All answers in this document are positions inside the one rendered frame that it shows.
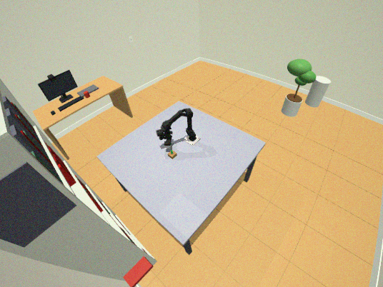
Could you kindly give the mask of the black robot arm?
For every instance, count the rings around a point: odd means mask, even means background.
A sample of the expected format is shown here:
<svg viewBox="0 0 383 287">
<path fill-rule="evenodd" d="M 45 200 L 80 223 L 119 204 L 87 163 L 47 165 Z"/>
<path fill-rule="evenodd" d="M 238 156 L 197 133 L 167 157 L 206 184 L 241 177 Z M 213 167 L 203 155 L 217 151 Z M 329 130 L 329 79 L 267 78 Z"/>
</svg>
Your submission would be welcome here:
<svg viewBox="0 0 383 287">
<path fill-rule="evenodd" d="M 186 112 L 186 113 L 183 113 Z M 162 123 L 161 129 L 156 130 L 156 134 L 159 137 L 159 140 L 165 139 L 165 135 L 170 134 L 171 125 L 180 117 L 185 116 L 187 117 L 187 126 L 186 129 L 187 134 L 189 135 L 189 139 L 191 141 L 194 141 L 196 139 L 196 134 L 194 133 L 194 130 L 192 130 L 192 117 L 193 112 L 190 108 L 178 110 L 177 113 L 175 113 L 169 120 L 166 120 Z"/>
</svg>

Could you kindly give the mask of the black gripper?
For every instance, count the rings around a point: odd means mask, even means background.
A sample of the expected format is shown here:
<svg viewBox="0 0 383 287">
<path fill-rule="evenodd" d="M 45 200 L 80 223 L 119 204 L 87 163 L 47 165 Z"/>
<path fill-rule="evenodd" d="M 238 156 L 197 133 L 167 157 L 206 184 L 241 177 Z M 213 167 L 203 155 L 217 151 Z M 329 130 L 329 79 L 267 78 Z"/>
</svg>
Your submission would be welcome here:
<svg viewBox="0 0 383 287">
<path fill-rule="evenodd" d="M 165 146 L 170 146 L 171 145 L 171 138 L 172 138 L 171 134 L 173 134 L 172 131 L 170 131 L 170 134 L 168 134 L 168 135 L 164 134 L 165 139 L 166 139 L 166 141 L 164 142 Z"/>
</svg>

